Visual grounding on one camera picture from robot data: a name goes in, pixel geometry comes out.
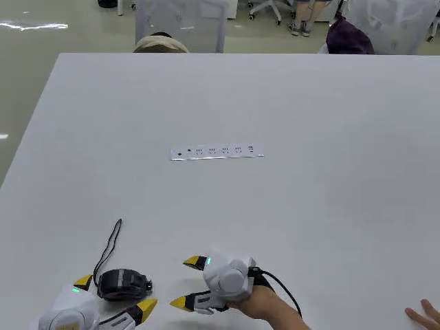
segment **finger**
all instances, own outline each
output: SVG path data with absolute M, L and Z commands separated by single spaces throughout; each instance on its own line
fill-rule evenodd
M 438 330 L 438 329 L 440 329 L 439 325 L 436 322 L 431 321 L 431 320 L 429 320 L 427 318 L 424 318 L 422 315 L 417 313 L 414 309 L 407 308 L 407 309 L 405 309 L 405 313 L 406 313 L 406 315 L 408 315 L 408 317 L 411 320 L 413 320 L 413 321 L 423 325 L 425 328 L 427 328 L 427 330 Z
M 226 306 L 228 306 L 229 308 L 235 308 L 235 309 L 238 308 L 237 303 L 234 302 L 234 301 L 230 301 L 230 302 L 228 302 L 228 303 L 226 304 Z
M 428 299 L 421 301 L 421 306 L 425 310 L 425 313 L 430 318 L 433 318 L 437 323 L 440 323 L 440 313 L 431 305 Z

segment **floor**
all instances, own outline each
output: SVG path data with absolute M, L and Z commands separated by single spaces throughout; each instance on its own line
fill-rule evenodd
M 225 52 L 316 53 L 328 24 L 316 24 L 310 38 L 292 37 L 267 10 L 248 20 L 245 3 L 228 21 Z M 130 52 L 134 13 L 100 9 L 92 0 L 6 1 L 0 11 L 0 185 L 60 52 Z M 424 42 L 420 54 L 440 54 L 440 38 Z

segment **purple clothing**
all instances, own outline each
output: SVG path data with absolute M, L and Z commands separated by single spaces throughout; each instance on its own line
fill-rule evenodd
M 370 38 L 341 17 L 327 34 L 329 54 L 375 54 Z

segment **white chair back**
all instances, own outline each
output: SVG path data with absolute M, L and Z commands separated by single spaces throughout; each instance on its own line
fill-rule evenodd
M 349 0 L 346 19 L 377 54 L 415 54 L 439 8 L 440 0 Z
M 136 42 L 165 32 L 190 52 L 222 53 L 227 13 L 223 0 L 137 0 Z

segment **black strap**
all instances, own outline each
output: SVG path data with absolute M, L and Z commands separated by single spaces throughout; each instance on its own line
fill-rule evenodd
M 93 270 L 93 282 L 95 283 L 96 287 L 98 287 L 98 282 L 96 281 L 96 277 L 98 275 L 98 271 L 101 268 L 101 266 L 107 261 L 107 259 L 111 256 L 113 251 L 115 250 L 116 246 L 116 239 L 119 236 L 119 231 L 121 230 L 122 225 L 122 219 L 119 219 L 116 221 L 115 226 L 113 227 L 113 231 L 110 234 L 109 240 L 107 241 L 107 246 L 105 247 L 104 251 L 101 254 L 101 258 L 99 259 L 98 263 L 95 266 L 95 269 Z M 106 257 L 104 257 L 105 252 L 110 248 L 110 242 L 113 238 L 113 247 L 111 248 L 110 252 Z

